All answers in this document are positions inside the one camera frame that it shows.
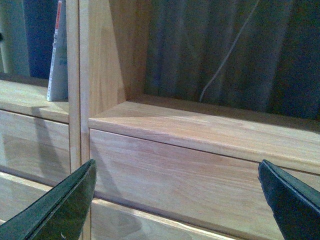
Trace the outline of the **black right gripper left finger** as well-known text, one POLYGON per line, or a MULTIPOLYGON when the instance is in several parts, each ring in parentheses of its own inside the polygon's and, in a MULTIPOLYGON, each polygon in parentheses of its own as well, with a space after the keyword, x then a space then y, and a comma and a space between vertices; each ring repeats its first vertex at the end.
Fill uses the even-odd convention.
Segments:
POLYGON ((97 164, 87 161, 0 226, 2 240, 77 240, 90 210, 97 164))

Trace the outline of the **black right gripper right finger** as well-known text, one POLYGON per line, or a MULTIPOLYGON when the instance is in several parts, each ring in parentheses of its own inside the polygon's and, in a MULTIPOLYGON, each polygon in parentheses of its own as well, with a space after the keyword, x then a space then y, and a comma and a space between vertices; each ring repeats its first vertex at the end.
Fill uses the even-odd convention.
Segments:
POLYGON ((285 240, 320 238, 320 192, 263 160, 258 179, 267 204, 285 240))

